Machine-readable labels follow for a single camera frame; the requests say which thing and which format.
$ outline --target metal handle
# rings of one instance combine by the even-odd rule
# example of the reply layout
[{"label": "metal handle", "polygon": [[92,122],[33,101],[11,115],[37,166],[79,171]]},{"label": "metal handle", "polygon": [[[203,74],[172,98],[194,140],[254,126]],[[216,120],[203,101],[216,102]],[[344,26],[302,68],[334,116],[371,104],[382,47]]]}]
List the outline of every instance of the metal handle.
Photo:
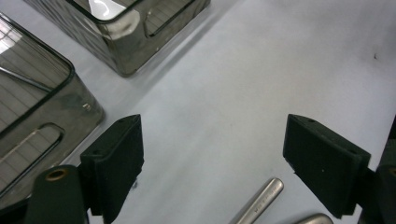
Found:
[{"label": "metal handle", "polygon": [[265,209],[274,201],[283,189],[283,183],[278,178],[271,179],[268,184],[264,185],[248,203],[246,209],[240,216],[236,217],[232,224],[251,224],[253,223]]}]

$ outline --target white surface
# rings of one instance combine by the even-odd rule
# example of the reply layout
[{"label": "white surface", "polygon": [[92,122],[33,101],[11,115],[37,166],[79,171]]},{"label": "white surface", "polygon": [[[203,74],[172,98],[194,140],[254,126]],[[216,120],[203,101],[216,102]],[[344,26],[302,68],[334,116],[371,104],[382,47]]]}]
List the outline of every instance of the white surface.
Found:
[{"label": "white surface", "polygon": [[21,0],[0,8],[71,60],[105,108],[80,150],[142,115],[146,163],[116,223],[228,223],[272,176],[285,189],[257,223],[327,213],[282,157],[287,115],[340,133],[374,169],[396,113],[396,1],[213,0],[129,78]]}]

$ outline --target metal wire basket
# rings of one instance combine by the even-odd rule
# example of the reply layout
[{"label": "metal wire basket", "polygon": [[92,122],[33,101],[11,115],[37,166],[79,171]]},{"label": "metal wire basket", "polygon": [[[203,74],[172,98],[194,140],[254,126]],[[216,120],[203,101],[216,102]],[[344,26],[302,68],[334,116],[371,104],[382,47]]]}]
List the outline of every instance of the metal wire basket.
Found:
[{"label": "metal wire basket", "polygon": [[73,64],[0,13],[0,208],[103,119]]}]

